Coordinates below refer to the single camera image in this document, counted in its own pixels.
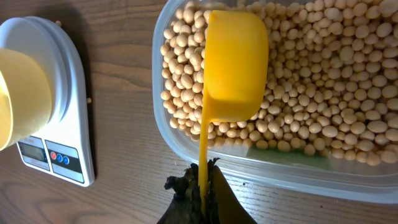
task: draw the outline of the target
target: pile of soybeans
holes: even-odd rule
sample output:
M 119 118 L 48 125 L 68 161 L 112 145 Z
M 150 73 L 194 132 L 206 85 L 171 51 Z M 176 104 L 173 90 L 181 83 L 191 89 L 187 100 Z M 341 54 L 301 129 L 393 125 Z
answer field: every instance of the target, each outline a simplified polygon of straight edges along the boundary
M 177 9 L 160 48 L 161 97 L 172 114 L 171 127 L 194 141 L 214 9 L 257 15 L 268 30 L 269 62 L 259 111 L 248 121 L 210 124 L 209 147 L 330 153 L 370 166 L 397 162 L 398 0 L 316 0 L 287 7 L 191 1 Z

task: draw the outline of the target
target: white scale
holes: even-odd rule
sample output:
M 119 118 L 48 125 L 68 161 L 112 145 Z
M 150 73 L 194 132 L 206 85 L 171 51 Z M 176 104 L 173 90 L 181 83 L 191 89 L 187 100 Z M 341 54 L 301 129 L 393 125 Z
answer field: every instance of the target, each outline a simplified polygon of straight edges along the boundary
M 88 135 L 85 74 L 63 29 L 39 18 L 12 18 L 0 26 L 0 47 L 32 57 L 47 74 L 53 96 L 50 121 L 17 143 L 25 165 L 87 187 L 94 182 Z

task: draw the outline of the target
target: wood grain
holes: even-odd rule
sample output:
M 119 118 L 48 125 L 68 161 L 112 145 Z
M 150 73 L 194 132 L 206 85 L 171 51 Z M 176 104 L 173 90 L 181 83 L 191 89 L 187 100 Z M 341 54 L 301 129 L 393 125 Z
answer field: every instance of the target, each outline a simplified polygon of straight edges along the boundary
M 152 106 L 151 45 L 165 0 L 2 0 L 10 17 L 60 20 L 85 65 L 93 97 L 94 184 L 81 188 L 0 152 L 0 223 L 156 223 L 173 193 L 169 175 L 188 164 L 160 135 Z M 397 223 L 397 205 L 378 205 L 227 179 L 258 223 Z

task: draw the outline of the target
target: red button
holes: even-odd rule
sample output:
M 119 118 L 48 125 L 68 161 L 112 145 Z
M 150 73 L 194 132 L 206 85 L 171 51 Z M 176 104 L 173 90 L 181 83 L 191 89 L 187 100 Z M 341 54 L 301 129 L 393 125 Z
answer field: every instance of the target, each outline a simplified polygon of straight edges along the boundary
M 56 155 L 56 153 L 55 153 L 55 152 L 51 152 L 50 156 L 51 156 L 51 159 L 55 159 L 55 158 L 57 158 L 57 155 Z

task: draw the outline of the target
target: cream-colored bowl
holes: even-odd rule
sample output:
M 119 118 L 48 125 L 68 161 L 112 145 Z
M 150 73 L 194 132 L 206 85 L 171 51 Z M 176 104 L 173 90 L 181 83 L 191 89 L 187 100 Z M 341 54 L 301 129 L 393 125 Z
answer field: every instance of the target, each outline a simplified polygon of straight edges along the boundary
M 51 112 L 50 86 L 40 65 L 0 48 L 0 151 L 45 126 Z

